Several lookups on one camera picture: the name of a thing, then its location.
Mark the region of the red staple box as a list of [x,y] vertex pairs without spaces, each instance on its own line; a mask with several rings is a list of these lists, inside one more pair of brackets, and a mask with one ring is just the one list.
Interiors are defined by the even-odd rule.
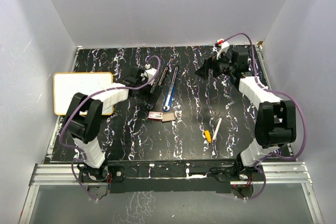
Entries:
[[163,113],[162,112],[154,112],[150,111],[148,118],[151,120],[162,120],[163,119]]

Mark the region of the grey staple box tray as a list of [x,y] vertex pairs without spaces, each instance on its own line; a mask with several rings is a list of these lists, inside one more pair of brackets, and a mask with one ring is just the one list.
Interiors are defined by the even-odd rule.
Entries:
[[175,112],[166,112],[163,113],[162,122],[171,122],[171,121],[175,121],[176,120],[176,114]]

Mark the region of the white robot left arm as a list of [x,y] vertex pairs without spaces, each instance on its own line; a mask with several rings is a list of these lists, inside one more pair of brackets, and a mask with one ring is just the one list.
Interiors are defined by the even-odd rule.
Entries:
[[77,167],[95,181],[106,180],[109,173],[105,154],[98,141],[102,114],[134,96],[146,102],[153,101],[154,93],[151,90],[158,70],[150,65],[147,67],[132,67],[128,74],[106,88],[91,95],[77,92],[72,97],[59,143],[82,155],[82,159],[77,160]]

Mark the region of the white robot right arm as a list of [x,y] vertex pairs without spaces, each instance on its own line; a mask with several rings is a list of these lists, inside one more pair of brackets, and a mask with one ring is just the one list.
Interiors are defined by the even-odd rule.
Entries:
[[291,100],[282,100],[267,91],[256,71],[255,47],[229,46],[219,56],[211,56],[195,74],[207,79],[209,72],[214,77],[226,75],[231,84],[257,109],[255,137],[250,145],[235,158],[232,167],[215,168],[216,176],[235,176],[247,180],[257,169],[262,160],[279,148],[296,140],[296,106]]

